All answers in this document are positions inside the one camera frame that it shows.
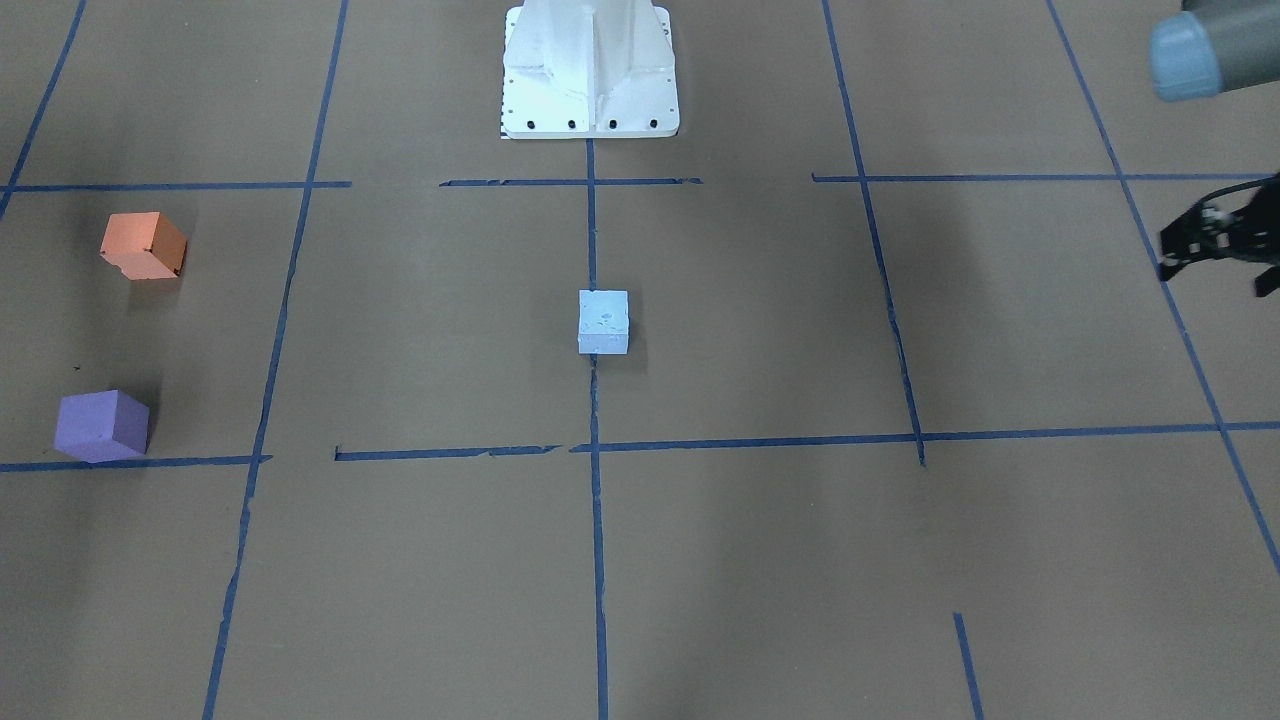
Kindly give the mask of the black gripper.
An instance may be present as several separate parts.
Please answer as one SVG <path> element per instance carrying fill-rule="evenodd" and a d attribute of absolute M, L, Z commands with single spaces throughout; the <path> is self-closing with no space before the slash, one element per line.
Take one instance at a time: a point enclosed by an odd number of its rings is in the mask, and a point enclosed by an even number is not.
<path fill-rule="evenodd" d="M 1224 210 L 1220 197 L 1252 191 L 1236 210 Z M 1254 295 L 1279 288 L 1279 177 L 1268 176 L 1213 191 L 1197 200 L 1158 236 L 1158 278 L 1166 283 L 1194 263 L 1233 259 L 1266 265 L 1253 281 Z"/>

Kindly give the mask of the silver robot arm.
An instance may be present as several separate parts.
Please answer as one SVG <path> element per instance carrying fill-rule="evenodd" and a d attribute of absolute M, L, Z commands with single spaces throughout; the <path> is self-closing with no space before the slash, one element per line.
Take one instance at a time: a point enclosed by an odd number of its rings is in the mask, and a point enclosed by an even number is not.
<path fill-rule="evenodd" d="M 1215 97 L 1272 83 L 1279 77 L 1276 1 L 1183 1 L 1155 26 L 1149 76 L 1165 102 Z M 1279 177 L 1267 176 L 1207 193 L 1158 234 L 1158 277 L 1169 282 L 1196 263 L 1236 260 L 1265 269 L 1253 292 L 1279 287 Z"/>

